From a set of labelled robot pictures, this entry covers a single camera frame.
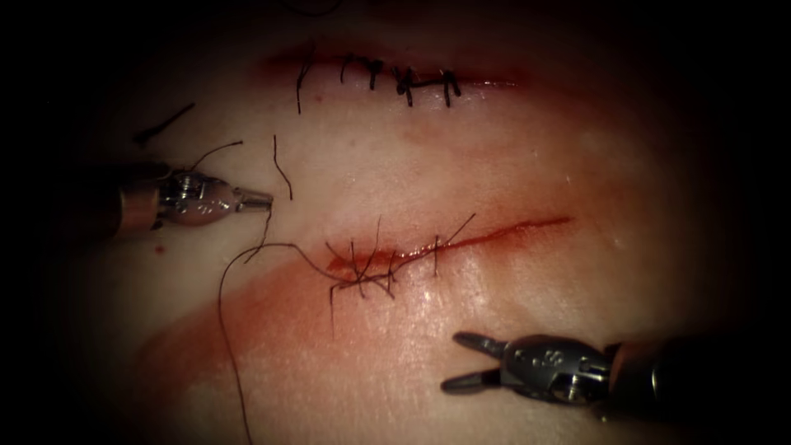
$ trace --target loose suture thread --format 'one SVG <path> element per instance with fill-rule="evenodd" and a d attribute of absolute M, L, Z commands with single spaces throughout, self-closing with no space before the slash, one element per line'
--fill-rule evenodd
<path fill-rule="evenodd" d="M 302 63 L 302 66 L 299 69 L 299 74 L 297 75 L 297 113 L 300 115 L 302 114 L 302 103 L 300 101 L 299 91 L 302 89 L 302 83 L 305 81 L 307 72 L 313 65 L 313 57 L 315 54 L 316 45 L 311 42 L 311 50 L 306 56 L 305 61 Z M 385 67 L 385 63 L 379 59 L 371 60 L 367 57 L 358 56 L 354 53 L 348 53 L 343 56 L 335 56 L 335 59 L 340 59 L 342 61 L 340 65 L 341 84 L 344 83 L 346 67 L 348 67 L 351 63 L 360 63 L 371 73 L 371 80 L 368 85 L 372 91 L 376 87 L 377 76 L 382 73 Z M 442 76 L 440 78 L 417 82 L 414 79 L 415 73 L 412 68 L 407 68 L 403 76 L 401 76 L 398 67 L 392 67 L 390 71 L 393 74 L 396 82 L 395 93 L 398 94 L 398 96 L 406 95 L 406 104 L 410 107 L 414 106 L 412 90 L 415 88 L 424 88 L 436 85 L 442 86 L 445 106 L 448 108 L 451 107 L 451 88 L 453 89 L 454 96 L 461 97 L 459 82 L 456 79 L 456 75 L 451 70 L 441 71 Z"/>
<path fill-rule="evenodd" d="M 165 131 L 171 124 L 176 122 L 181 116 L 183 116 L 187 111 L 192 110 L 195 107 L 195 103 L 192 102 L 176 112 L 173 116 L 165 119 L 159 125 L 153 126 L 150 129 L 144 129 L 142 131 L 138 131 L 133 137 L 132 142 L 136 143 L 140 148 L 145 148 L 146 144 L 148 143 L 148 139 L 157 136 L 159 133 Z"/>

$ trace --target black suture thread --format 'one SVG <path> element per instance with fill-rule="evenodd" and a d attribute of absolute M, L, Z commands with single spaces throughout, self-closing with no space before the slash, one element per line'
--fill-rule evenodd
<path fill-rule="evenodd" d="M 461 97 L 461 89 L 459 88 L 459 83 L 456 80 L 456 75 L 453 74 L 452 71 L 443 71 L 442 77 L 439 79 L 429 79 L 426 81 L 415 82 L 412 78 L 414 74 L 412 68 L 407 68 L 406 73 L 403 77 L 401 77 L 400 72 L 397 67 L 393 67 L 391 69 L 393 76 L 395 76 L 395 80 L 398 84 L 395 86 L 395 92 L 398 93 L 399 96 L 406 94 L 406 101 L 409 106 L 412 106 L 412 88 L 422 88 L 422 87 L 430 87 L 433 85 L 442 85 L 443 93 L 445 96 L 445 106 L 448 108 L 451 107 L 451 95 L 450 95 L 450 86 L 453 86 L 453 94 L 456 97 Z"/>
<path fill-rule="evenodd" d="M 381 227 L 381 216 L 377 220 L 377 240 L 373 243 L 373 254 L 377 253 L 377 249 L 379 248 L 379 227 Z M 368 257 L 368 262 L 365 263 L 365 267 L 363 268 L 363 272 L 360 273 L 360 276 L 365 275 L 368 272 L 368 268 L 371 267 L 371 261 L 373 261 L 373 254 Z"/>
<path fill-rule="evenodd" d="M 192 102 L 191 104 L 185 106 L 178 112 L 176 112 L 173 116 L 167 118 L 161 124 L 151 127 L 150 129 L 144 129 L 143 131 L 137 132 L 132 137 L 132 142 L 136 143 L 140 146 L 140 148 L 145 148 L 146 143 L 148 143 L 148 139 L 153 138 L 154 136 L 158 135 L 162 131 L 164 131 L 167 127 L 169 127 L 172 123 L 174 123 L 177 119 L 179 119 L 184 113 L 189 110 L 192 110 L 195 107 L 195 103 Z"/>
<path fill-rule="evenodd" d="M 335 56 L 337 59 L 343 59 L 343 64 L 340 65 L 340 82 L 344 82 L 344 73 L 346 72 L 346 65 L 352 63 L 354 61 L 354 54 L 349 53 L 345 56 Z"/>
<path fill-rule="evenodd" d="M 453 74 L 453 71 L 445 71 L 442 72 L 442 78 L 445 80 L 445 85 L 448 83 L 453 85 L 453 94 L 456 97 L 461 97 L 461 88 L 459 88 L 459 82 L 456 81 L 456 74 Z"/>
<path fill-rule="evenodd" d="M 385 63 L 381 60 L 374 60 L 368 63 L 368 71 L 371 72 L 371 83 L 369 86 L 371 87 L 371 91 L 376 86 L 377 83 L 377 75 L 381 73 L 382 69 L 385 67 Z"/>
<path fill-rule="evenodd" d="M 247 257 L 247 260 L 245 260 L 244 264 L 249 263 L 250 260 L 252 260 L 253 257 L 258 255 L 258 252 L 261 251 L 261 248 L 263 247 L 264 243 L 266 242 L 266 234 L 267 234 L 267 232 L 269 232 L 269 220 L 270 219 L 272 219 L 272 208 L 269 208 L 268 214 L 266 215 L 266 222 L 264 223 L 264 235 L 261 237 L 261 242 L 259 243 L 258 248 L 256 248 L 255 251 L 253 251 L 253 253 L 251 253 L 250 256 Z"/>
<path fill-rule="evenodd" d="M 200 159 L 198 159 L 198 161 L 195 164 L 192 165 L 192 167 L 187 169 L 187 171 L 195 170 L 198 167 L 198 164 L 203 162 L 204 159 L 206 159 L 206 157 L 208 157 L 208 155 L 213 154 L 215 152 L 219 152 L 220 150 L 223 150 L 224 148 L 233 147 L 234 145 L 242 145 L 243 143 L 244 143 L 244 141 L 236 141 L 234 143 L 227 143 L 227 144 L 223 145 L 222 147 L 217 147 L 217 148 L 214 148 L 213 150 L 209 150 L 203 156 L 201 156 Z"/>
<path fill-rule="evenodd" d="M 395 92 L 397 92 L 399 96 L 406 93 L 406 103 L 407 105 L 412 106 L 412 68 L 407 68 L 403 77 L 401 77 L 397 67 L 393 67 L 391 72 L 393 73 L 393 76 L 395 76 L 395 80 L 398 82 L 395 85 Z"/>
<path fill-rule="evenodd" d="M 305 80 L 305 76 L 307 75 L 308 70 L 311 69 L 313 66 L 313 54 L 316 52 L 316 45 L 311 44 L 311 51 L 308 53 L 307 57 L 305 57 L 305 61 L 302 62 L 302 66 L 299 68 L 299 76 L 297 76 L 297 114 L 302 114 L 302 104 L 299 100 L 299 89 L 302 88 L 302 81 Z"/>
<path fill-rule="evenodd" d="M 286 181 L 286 184 L 288 184 L 288 200 L 289 201 L 293 201 L 294 200 L 294 193 L 291 190 L 291 181 L 288 180 L 288 177 L 286 176 L 285 173 L 283 173 L 283 169 L 281 169 L 280 165 L 278 164 L 278 136 L 277 136 L 277 134 L 273 134 L 272 135 L 272 140 L 273 140 L 273 143 L 274 143 L 274 166 L 278 169 L 278 171 L 280 172 L 280 175 L 283 177 L 283 180 Z"/>
<path fill-rule="evenodd" d="M 377 75 L 379 75 L 382 69 L 385 66 L 385 63 L 381 60 L 371 60 L 367 57 L 356 56 L 354 53 L 348 53 L 345 56 L 335 56 L 336 59 L 343 59 L 343 63 L 340 65 L 340 82 L 344 83 L 344 73 L 346 72 L 346 67 L 352 63 L 357 62 L 362 64 L 369 73 L 371 73 L 371 80 L 368 82 L 368 87 L 371 88 L 371 91 L 374 90 L 377 84 Z"/>
<path fill-rule="evenodd" d="M 387 291 L 390 292 L 390 285 L 392 283 L 396 283 L 396 276 L 393 274 L 393 260 L 396 258 L 396 251 L 393 250 L 392 255 L 390 255 L 390 263 L 387 265 Z"/>
<path fill-rule="evenodd" d="M 341 3 L 343 3 L 343 2 L 344 2 L 344 0 L 338 0 L 337 2 L 335 2 L 335 4 L 334 4 L 334 5 L 332 5 L 332 6 L 331 6 L 329 9 L 327 9 L 327 10 L 325 10 L 325 11 L 321 11 L 321 12 L 309 12 L 309 11 L 305 11 L 305 10 L 303 10 L 303 9 L 299 9 L 298 7 L 294 7 L 294 6 L 292 6 L 292 5 L 289 5 L 289 4 L 288 4 L 287 2 L 285 2 L 284 0 L 278 0 L 278 3 L 280 3 L 280 6 L 282 6 L 282 7 L 286 8 L 286 9 L 288 9 L 290 12 L 293 12 L 293 13 L 295 13 L 295 14 L 299 14 L 299 15 L 301 15 L 301 16 L 305 16 L 305 17 L 321 17 L 321 16 L 326 16 L 326 15 L 328 15 L 328 14 L 331 14 L 332 12 L 334 12 L 334 11 L 335 11 L 335 9 L 338 9 L 338 7 L 340 6 L 340 4 L 341 4 Z"/>
<path fill-rule="evenodd" d="M 354 241 L 349 241 L 349 249 L 352 252 L 352 269 L 354 270 L 354 276 L 356 277 L 354 281 L 359 283 L 360 289 L 360 298 L 363 300 L 365 299 L 365 292 L 363 292 L 363 284 L 360 283 L 360 271 L 357 269 L 357 259 L 354 257 Z"/>

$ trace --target sutured incision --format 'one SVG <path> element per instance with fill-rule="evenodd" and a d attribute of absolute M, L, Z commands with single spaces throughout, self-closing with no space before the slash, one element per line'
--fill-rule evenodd
<path fill-rule="evenodd" d="M 297 113 L 302 114 L 302 103 L 299 97 L 299 90 L 302 88 L 302 82 L 305 80 L 305 76 L 307 75 L 308 70 L 313 65 L 313 56 L 316 53 L 316 46 L 311 46 L 311 51 L 307 55 L 305 61 L 302 63 L 302 66 L 299 69 L 299 75 L 297 76 Z M 348 53 L 345 56 L 335 56 L 336 59 L 341 59 L 343 62 L 340 66 L 340 83 L 344 83 L 344 74 L 346 72 L 346 67 L 350 63 L 360 63 L 362 64 L 370 73 L 371 73 L 371 81 L 368 83 L 371 90 L 376 87 L 377 82 L 377 75 L 379 75 L 382 70 L 384 69 L 384 62 L 379 59 L 371 60 L 367 57 L 357 56 L 354 53 Z M 392 67 L 391 73 L 393 77 L 395 77 L 396 85 L 395 85 L 395 92 L 399 96 L 403 96 L 406 94 L 406 103 L 408 106 L 413 106 L 412 100 L 412 89 L 413 88 L 423 88 L 423 87 L 430 87 L 434 85 L 442 85 L 443 95 L 445 97 L 445 106 L 450 108 L 451 107 L 451 94 L 450 89 L 453 87 L 453 95 L 456 97 L 461 97 L 461 89 L 459 88 L 459 82 L 456 80 L 456 75 L 453 74 L 453 71 L 445 70 L 442 71 L 442 76 L 436 79 L 428 79 L 425 81 L 418 81 L 414 80 L 414 71 L 412 68 L 407 68 L 404 76 L 402 77 L 398 67 Z"/>
<path fill-rule="evenodd" d="M 475 217 L 475 213 L 470 215 L 470 217 L 467 218 L 466 221 L 464 221 L 464 223 L 453 233 L 453 235 L 451 235 L 451 237 L 448 238 L 443 243 L 439 243 L 439 236 L 437 236 L 436 239 L 435 239 L 435 242 L 434 242 L 433 249 L 427 249 L 425 251 L 419 252 L 417 255 L 412 255 L 409 258 L 406 258 L 405 261 L 403 261 L 403 262 L 399 263 L 398 265 L 396 265 L 395 267 L 393 267 L 393 263 L 392 263 L 392 260 L 391 260 L 390 266 L 388 267 L 387 272 L 384 273 L 384 274 L 372 274 L 372 275 L 369 275 L 367 273 L 368 267 L 371 265 L 373 256 L 377 254 L 377 250 L 378 250 L 378 247 L 379 247 L 379 227 L 381 225 L 381 218 L 379 218 L 379 222 L 377 223 L 376 244 L 374 246 L 373 252 L 371 253 L 371 256 L 368 257 L 368 260 L 367 260 L 367 263 L 366 263 L 365 267 L 363 267 L 362 269 L 358 269 L 357 262 L 355 261 L 355 258 L 354 258 L 354 247 L 353 247 L 354 244 L 353 244 L 353 241 L 350 243 L 350 249 L 352 251 L 352 259 L 351 259 L 351 261 L 344 259 L 343 256 L 339 255 L 337 252 L 335 252 L 332 249 L 332 247 L 330 246 L 329 243 L 326 243 L 327 249 L 329 249 L 330 252 L 333 255 L 335 255 L 339 260 L 342 260 L 347 265 L 349 265 L 350 269 L 354 273 L 354 279 L 346 279 L 344 277 L 341 277 L 341 276 L 338 276 L 338 275 L 334 275 L 334 274 L 331 274 L 331 273 L 325 271 L 324 269 L 319 267 L 316 263 L 314 263 L 305 254 L 305 252 L 298 245 L 296 245 L 294 243 L 289 243 L 289 242 L 270 242 L 270 243 L 268 243 L 268 242 L 266 242 L 266 233 L 269 231 L 269 220 L 271 219 L 271 216 L 272 216 L 272 214 L 270 213 L 269 216 L 266 219 L 266 224 L 265 224 L 265 227 L 264 227 L 264 237 L 263 237 L 262 242 L 258 246 L 251 247 L 250 249 L 246 249 L 243 252 L 241 252 L 238 255 L 236 255 L 228 263 L 228 265 L 225 267 L 225 270 L 222 272 L 222 277 L 220 278 L 220 286 L 219 286 L 218 295 L 217 295 L 217 312 L 218 312 L 218 319 L 219 319 L 219 323 L 220 323 L 220 330 L 222 332 L 222 339 L 223 339 L 223 342 L 224 342 L 225 347 L 227 349 L 228 356 L 229 356 L 229 358 L 231 360 L 231 367 L 233 369 L 233 374 L 234 374 L 234 378 L 235 378 L 235 381 L 236 381 L 236 391 L 237 391 L 237 393 L 239 395 L 239 402 L 240 402 L 240 405 L 241 405 L 242 421 L 243 421 L 244 426 L 245 426 L 245 433 L 246 433 L 246 437 L 247 437 L 247 442 L 250 445 L 252 445 L 252 443 L 253 443 L 253 438 L 250 435 L 250 423 L 249 423 L 249 420 L 247 419 L 247 408 L 246 408 L 246 405 L 245 405 L 244 392 L 242 391 L 242 387 L 241 387 L 241 378 L 239 376 L 239 367 L 238 367 L 238 365 L 236 363 L 236 357 L 233 354 L 233 348 L 231 347 L 231 341 L 230 341 L 230 339 L 228 337 L 228 332 L 227 332 L 227 328 L 225 326 L 225 321 L 222 318 L 222 287 L 225 285 L 225 278 L 227 277 L 228 271 L 231 269 L 231 267 L 239 259 L 241 259 L 242 257 L 244 257 L 247 254 L 250 254 L 250 256 L 247 258 L 247 260 L 245 260 L 245 262 L 244 262 L 246 264 L 248 261 L 250 261 L 250 258 L 252 258 L 253 255 L 255 255 L 256 253 L 258 253 L 259 251 L 261 251 L 264 248 L 268 248 L 268 247 L 284 247 L 284 248 L 287 248 L 287 249 L 295 250 L 305 260 L 305 262 L 307 262 L 308 265 L 313 270 L 315 270 L 318 274 L 324 275 L 325 277 L 335 281 L 335 284 L 330 286 L 330 324 L 332 326 L 332 336 L 334 338 L 335 337 L 335 311 L 334 311 L 334 307 L 333 307 L 333 300 L 334 300 L 334 297 L 335 297 L 335 290 L 336 289 L 344 289 L 344 288 L 350 288 L 350 287 L 353 287 L 353 286 L 358 286 L 359 287 L 359 291 L 360 291 L 360 295 L 363 298 L 365 298 L 365 293 L 363 292 L 363 283 L 373 283 L 373 284 L 376 284 L 376 286 L 378 286 L 379 288 L 381 288 L 385 293 L 387 293 L 387 295 L 389 295 L 390 298 L 395 299 L 396 296 L 393 295 L 393 293 L 391 291 L 391 283 L 396 281 L 395 280 L 396 272 L 398 272 L 402 267 L 406 266 L 407 264 L 410 264 L 410 263 L 412 263 L 414 261 L 417 261 L 417 260 L 419 260 L 419 259 L 421 259 L 421 258 L 425 257 L 426 255 L 429 255 L 429 254 L 431 254 L 433 252 L 436 252 L 438 249 L 450 246 L 450 243 L 453 241 L 453 239 L 456 238 L 456 236 L 464 229 L 464 227 L 466 227 L 467 224 L 470 223 L 470 221 L 472 221 L 472 218 Z M 391 254 L 391 258 L 395 258 L 395 257 L 396 257 L 396 252 L 393 251 L 392 254 Z M 435 267 L 434 272 L 436 273 L 436 267 L 437 267 L 437 258 L 436 258 L 436 256 L 434 258 L 434 267 Z M 382 284 L 382 281 L 384 281 L 384 280 L 386 280 L 387 285 Z"/>

